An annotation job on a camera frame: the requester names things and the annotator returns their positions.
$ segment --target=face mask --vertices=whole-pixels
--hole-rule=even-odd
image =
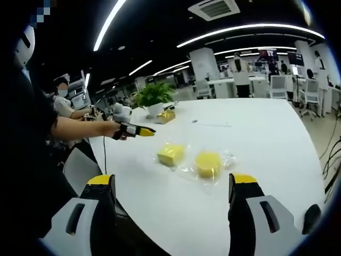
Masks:
[[[68,95],[68,90],[58,90],[59,96],[65,97]]]

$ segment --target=potted plant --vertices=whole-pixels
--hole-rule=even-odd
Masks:
[[[162,82],[158,84],[147,84],[139,93],[134,96],[134,103],[139,107],[146,107],[152,117],[164,111],[164,104],[173,101],[170,93],[173,89]]]

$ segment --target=ceiling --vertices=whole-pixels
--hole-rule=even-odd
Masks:
[[[212,31],[253,23],[279,23],[320,30],[308,27],[302,12],[290,0],[236,0],[240,13],[213,21],[188,11],[188,7],[200,0],[127,0],[109,26],[99,50],[94,52],[98,34],[116,2],[58,0],[51,15],[38,24],[34,62],[44,77],[45,90],[49,90],[53,78],[64,73],[79,73],[81,69],[91,74],[90,93],[105,86],[109,88],[110,84],[100,84],[114,77],[115,82],[120,81],[117,86],[122,86],[136,77],[152,75],[187,61],[189,52],[201,47],[221,52],[253,46],[293,47],[298,38],[292,36],[304,37],[309,43],[322,40],[288,28],[249,28],[217,34],[177,48],[187,40]],[[226,55],[231,54],[217,55],[217,61]],[[151,64],[128,75],[149,60],[152,60]]]

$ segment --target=yellow sponge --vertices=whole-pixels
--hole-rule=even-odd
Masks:
[[[195,162],[202,178],[214,179],[220,173],[222,163],[218,153],[202,152],[197,156]]]
[[[178,165],[184,156],[184,146],[166,144],[158,153],[159,162],[173,167]]]

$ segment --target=woman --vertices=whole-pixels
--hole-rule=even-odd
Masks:
[[[238,97],[248,98],[250,95],[250,65],[241,59],[239,52],[234,54],[231,71],[233,72],[234,84],[237,86]]]
[[[325,116],[327,110],[327,101],[326,95],[328,91],[328,79],[327,79],[327,71],[324,66],[324,62],[321,59],[320,53],[315,51],[315,65],[314,65],[314,75],[315,79],[319,81],[319,106],[318,106],[318,116]]]
[[[59,77],[54,81],[55,84],[55,98],[53,101],[53,108],[62,117],[71,119],[80,119],[85,114],[90,114],[92,108],[86,108],[82,110],[74,110],[71,108],[71,101],[66,99],[68,95],[68,81],[65,77]]]

